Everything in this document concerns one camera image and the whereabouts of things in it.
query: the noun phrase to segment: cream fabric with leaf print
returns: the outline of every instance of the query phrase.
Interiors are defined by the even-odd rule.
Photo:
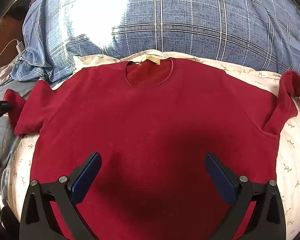
[[[268,71],[257,72],[252,68],[232,63],[198,58],[178,52],[162,53],[157,50],[146,50],[121,60],[106,55],[74,57],[76,70],[73,75],[84,67],[99,66],[121,61],[133,61],[139,63],[145,55],[150,55],[157,59],[174,57],[194,60],[222,69],[227,74],[263,90],[267,90],[274,95],[277,95],[279,90],[279,80],[281,75],[277,73]],[[53,89],[57,89],[61,85],[62,83],[58,84]],[[294,102],[298,109],[298,116],[289,119],[281,132],[276,166],[277,184],[285,211],[287,240],[292,240],[300,231],[300,101],[298,98],[295,98]],[[38,137],[38,135],[27,135],[23,138],[14,154],[11,164],[8,185],[8,203],[19,220],[21,217],[23,201],[29,185],[34,146]]]

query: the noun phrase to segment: metal screw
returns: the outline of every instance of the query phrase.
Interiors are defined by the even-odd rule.
[[[62,176],[62,177],[60,177],[59,178],[59,181],[61,182],[61,183],[64,183],[64,182],[66,182],[67,181],[67,177],[66,176]]]
[[[35,186],[35,185],[37,185],[37,183],[38,183],[38,181],[34,179],[30,182],[30,185]]]
[[[246,176],[240,176],[240,181],[241,182],[247,182],[248,181],[248,178]]]
[[[276,182],[274,180],[272,180],[272,179],[269,181],[269,183],[270,183],[271,186],[277,185]]]

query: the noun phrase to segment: blue plaid bedding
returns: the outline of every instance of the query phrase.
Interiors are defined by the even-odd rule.
[[[23,34],[18,81],[69,76],[74,55],[146,49],[300,74],[300,12],[290,0],[37,0]]]

